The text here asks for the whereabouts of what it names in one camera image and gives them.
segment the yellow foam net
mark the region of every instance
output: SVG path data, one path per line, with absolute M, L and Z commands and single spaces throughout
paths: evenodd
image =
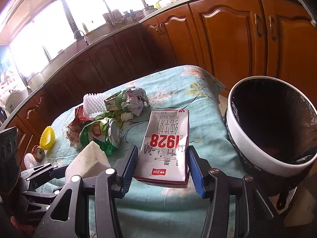
M 55 132 L 52 126 L 47 126 L 40 139 L 40 147 L 44 150 L 51 149 L 55 143 Z

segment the white foam block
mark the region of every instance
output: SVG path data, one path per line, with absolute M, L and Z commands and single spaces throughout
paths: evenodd
M 66 168 L 65 182 L 74 175 L 82 178 L 97 176 L 109 167 L 111 166 L 106 154 L 97 143 L 91 141 Z

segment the faucet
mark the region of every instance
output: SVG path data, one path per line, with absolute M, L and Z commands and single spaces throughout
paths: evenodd
M 77 29 L 77 30 L 74 32 L 74 39 L 76 39 L 75 34 L 76 34 L 77 31 L 83 33 L 83 35 L 84 35 L 84 41 L 86 42 L 87 46 L 89 46 L 89 39 L 88 39 L 88 37 L 87 37 L 87 36 L 85 35 L 85 33 L 84 33 L 82 30 L 80 30 L 80 29 Z

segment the ceiling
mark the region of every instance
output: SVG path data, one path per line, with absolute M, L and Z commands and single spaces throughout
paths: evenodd
M 16 34 L 53 0 L 8 0 L 0 4 L 0 45 L 9 44 Z

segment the trash bin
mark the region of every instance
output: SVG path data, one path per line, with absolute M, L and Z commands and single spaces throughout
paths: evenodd
M 225 123 L 245 171 L 268 196 L 288 194 L 317 157 L 317 111 L 285 81 L 267 76 L 239 81 L 229 93 Z

